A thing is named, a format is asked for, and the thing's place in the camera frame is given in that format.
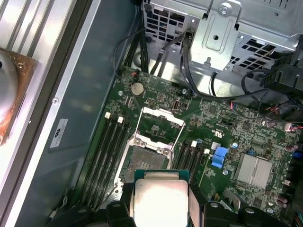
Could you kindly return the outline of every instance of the black cable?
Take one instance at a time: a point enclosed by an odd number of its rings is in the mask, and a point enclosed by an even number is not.
[[[121,79],[121,76],[120,76],[120,75],[117,73],[117,71],[116,71],[116,56],[117,56],[117,52],[118,52],[119,46],[120,46],[121,43],[123,43],[125,40],[127,40],[127,39],[129,39],[130,37],[133,37],[134,35],[139,34],[140,32],[143,32],[143,31],[145,31],[145,28],[142,28],[142,29],[140,29],[139,31],[136,31],[136,32],[130,34],[129,36],[123,38],[122,40],[120,40],[120,41],[117,43],[117,45],[116,45],[116,47],[115,47],[115,50],[114,50],[114,56],[113,56],[113,69],[114,69],[114,74],[115,74],[115,76],[116,76],[118,79]]]
[[[128,67],[131,67],[131,65],[133,63],[134,55],[136,54],[136,50],[137,50],[139,41],[140,41],[140,35],[137,34],[134,36],[134,40],[132,41],[132,44],[131,44],[129,51],[127,53],[127,56],[125,58],[125,65]]]
[[[158,54],[158,57],[157,57],[157,60],[153,66],[153,68],[151,69],[151,74],[153,75],[155,73],[155,71],[157,70],[157,67],[159,66],[161,60],[162,60],[162,57],[163,57],[163,54],[164,52],[166,51],[166,49],[171,46],[171,45],[174,45],[180,41],[182,41],[182,39],[185,37],[185,32],[183,32],[180,36],[178,36],[177,38],[173,39],[172,41],[170,41],[169,43],[165,44],[163,47],[162,47],[162,52],[160,52]]]
[[[295,99],[290,94],[287,95],[287,98],[291,102],[291,104],[293,104],[298,109],[303,110],[303,104],[299,100]]]
[[[143,45],[143,35],[140,35],[140,57],[141,57],[141,71],[146,72],[145,56],[144,56],[144,45]]]
[[[274,122],[274,123],[294,123],[294,124],[299,124],[299,123],[303,123],[303,122],[289,122],[289,121],[279,121],[279,120],[275,120],[275,119],[272,119],[272,118],[269,118],[269,117],[267,117],[267,116],[263,116],[262,115],[262,112],[261,112],[261,106],[262,106],[262,103],[263,103],[263,101],[264,101],[264,99],[265,99],[265,96],[268,94],[268,92],[266,92],[263,96],[262,96],[262,98],[260,99],[260,103],[259,103],[259,107],[258,107],[258,114],[262,117],[262,118],[264,118],[266,121],[268,121],[268,122]]]
[[[191,85],[189,84],[188,80],[186,79],[186,77],[183,73],[182,66],[183,66],[183,57],[181,56],[181,58],[180,58],[180,67],[179,67],[180,75],[181,75],[183,81],[186,83],[186,85],[192,90]]]
[[[242,80],[241,80],[241,88],[242,88],[242,90],[244,91],[245,94],[249,94],[249,93],[250,93],[250,91],[249,91],[249,90],[247,89],[247,87],[246,87],[245,79],[248,77],[248,75],[254,74],[254,73],[256,73],[256,72],[268,73],[269,70],[259,70],[259,69],[257,69],[257,70],[253,70],[253,71],[250,71],[250,72],[246,73],[245,76],[244,76],[244,77],[242,78]],[[257,97],[255,97],[254,95],[252,95],[251,97],[252,97],[257,103],[259,103],[259,100],[258,100]]]
[[[210,80],[210,89],[212,91],[213,96],[215,96],[215,97],[217,97],[216,93],[214,91],[214,79],[216,78],[216,76],[217,76],[217,73],[215,72]]]
[[[154,64],[154,66],[152,67],[151,69],[151,74],[153,75],[155,73],[155,71],[157,70],[157,67],[159,66],[160,62],[161,62],[161,59],[162,59],[162,56],[163,54],[162,53],[159,53],[158,57],[157,57],[157,60],[156,60],[156,63]]]
[[[244,95],[240,95],[240,96],[231,96],[231,97],[214,97],[214,96],[210,96],[205,93],[201,93],[198,90],[198,88],[196,87],[194,80],[191,76],[189,64],[188,64],[188,56],[189,56],[189,38],[186,36],[183,40],[183,61],[184,61],[185,76],[188,79],[188,82],[190,83],[191,87],[193,88],[193,91],[201,98],[204,98],[206,100],[214,100],[214,101],[225,101],[225,100],[231,101],[231,100],[236,100],[239,98],[248,97],[253,94],[259,93],[261,91],[265,91],[265,89],[262,89],[259,91],[251,92],[249,94],[244,94]]]

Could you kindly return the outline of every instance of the blue connector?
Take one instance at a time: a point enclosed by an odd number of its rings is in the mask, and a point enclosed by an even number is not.
[[[227,154],[228,154],[227,148],[217,147],[212,159],[212,166],[221,169],[223,167],[223,162]]]

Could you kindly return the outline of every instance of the wire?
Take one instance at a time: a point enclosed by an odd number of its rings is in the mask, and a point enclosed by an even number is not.
[[[299,124],[299,123],[303,123],[303,122],[289,122],[289,121],[279,121],[279,120],[275,120],[275,119],[271,119],[271,118],[269,118],[269,117],[267,117],[267,116],[263,116],[262,115],[262,111],[261,111],[261,107],[262,107],[262,103],[263,103],[263,101],[264,101],[264,99],[265,99],[265,97],[266,97],[266,95],[268,94],[268,92],[266,92],[263,96],[262,96],[262,98],[260,99],[260,102],[259,102],[259,107],[258,107],[258,114],[262,117],[262,118],[264,118],[266,121],[268,121],[268,122],[274,122],[274,123],[281,123],[281,124],[283,124],[283,123],[293,123],[293,124]]]
[[[257,70],[253,70],[253,71],[250,71],[248,73],[245,74],[245,76],[242,78],[241,80],[241,88],[242,90],[244,91],[245,94],[249,94],[250,91],[247,89],[246,87],[246,84],[245,84],[245,79],[248,77],[248,75],[250,74],[254,74],[256,72],[261,72],[261,73],[269,73],[269,70],[260,70],[260,69],[257,69]],[[257,97],[255,97],[254,95],[251,96],[257,103],[259,103],[259,100]]]
[[[141,13],[141,27],[144,28],[144,17],[142,13]],[[147,52],[145,32],[142,32],[140,35],[140,54],[141,54],[141,71],[148,73],[148,52]]]
[[[180,36],[178,36],[177,38],[173,39],[172,41],[170,41],[169,43],[165,44],[163,47],[162,47],[162,52],[160,52],[158,54],[158,57],[157,57],[157,60],[156,60],[156,63],[154,64],[153,68],[151,69],[151,74],[153,75],[155,73],[155,71],[157,70],[157,67],[159,66],[161,60],[162,60],[162,57],[164,55],[164,52],[166,51],[166,49],[180,41],[183,40],[183,38],[185,37],[185,32],[183,32]]]
[[[113,56],[113,69],[114,69],[115,77],[117,77],[118,79],[121,79],[121,76],[120,76],[120,75],[117,73],[117,71],[116,71],[116,56],[117,56],[117,52],[118,52],[119,46],[120,46],[125,40],[127,40],[127,39],[129,39],[129,38],[135,36],[136,34],[139,34],[139,33],[143,32],[143,31],[145,31],[145,28],[142,28],[142,29],[140,29],[139,31],[136,31],[136,32],[130,34],[129,36],[123,38],[122,40],[120,40],[120,41],[117,43],[117,45],[116,45],[116,47],[115,47],[115,50],[114,50],[114,56]]]
[[[260,119],[263,119],[263,117],[258,117],[259,114],[258,114],[256,117],[245,117],[245,116],[239,114],[238,112],[236,112],[236,110],[235,110],[235,107],[236,107],[236,106],[237,106],[236,103],[231,102],[231,110],[232,110],[236,115],[238,115],[238,116],[241,117],[241,118],[244,118],[245,120],[260,120]]]
[[[217,97],[216,93],[214,92],[214,79],[216,78],[216,76],[217,76],[217,73],[215,72],[210,80],[210,89],[212,90],[212,94],[215,97]]]
[[[259,90],[259,91],[255,91],[255,92],[251,92],[249,94],[244,94],[244,95],[240,95],[240,96],[231,96],[231,97],[214,97],[214,96],[210,96],[208,94],[205,93],[201,93],[198,88],[196,87],[193,78],[191,76],[190,73],[190,69],[189,69],[189,64],[188,64],[188,56],[189,56],[189,38],[186,36],[183,40],[183,60],[184,60],[184,69],[185,69],[185,76],[188,79],[188,82],[190,83],[191,87],[193,88],[193,91],[197,94],[197,96],[204,98],[206,100],[214,100],[214,101],[224,101],[224,100],[236,100],[239,98],[244,98],[244,97],[249,97],[253,94],[259,93],[261,91],[265,91],[265,89]]]
[[[187,84],[187,86],[191,90],[193,90],[192,87],[191,87],[191,85],[189,84],[188,80],[186,79],[184,73],[183,73],[182,66],[183,66],[183,57],[181,56],[181,58],[180,58],[180,67],[179,67],[180,75],[181,75],[182,79],[184,80],[184,82]]]
[[[291,104],[293,104],[295,107],[297,107],[298,109],[303,110],[303,104],[295,99],[294,97],[292,97],[290,94],[287,95],[288,100],[291,102]]]

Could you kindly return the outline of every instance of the heatsink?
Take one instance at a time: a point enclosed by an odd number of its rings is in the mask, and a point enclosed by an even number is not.
[[[241,154],[235,180],[255,186],[266,188],[272,164],[258,157]]]

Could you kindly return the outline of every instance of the integrated circuit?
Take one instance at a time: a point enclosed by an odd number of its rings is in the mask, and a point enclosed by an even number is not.
[[[136,169],[166,169],[167,164],[168,160],[164,155],[134,146],[124,180],[134,182],[134,171]]]
[[[254,207],[260,208],[262,206],[262,199],[255,198]]]
[[[216,113],[217,113],[217,110],[218,110],[218,107],[217,107],[217,106],[211,105],[211,106],[209,107],[209,109],[208,109],[208,112],[209,112],[210,114],[216,114]]]
[[[244,122],[243,123],[243,126],[242,126],[242,129],[245,130],[245,131],[249,131],[251,128],[251,123],[249,122]]]

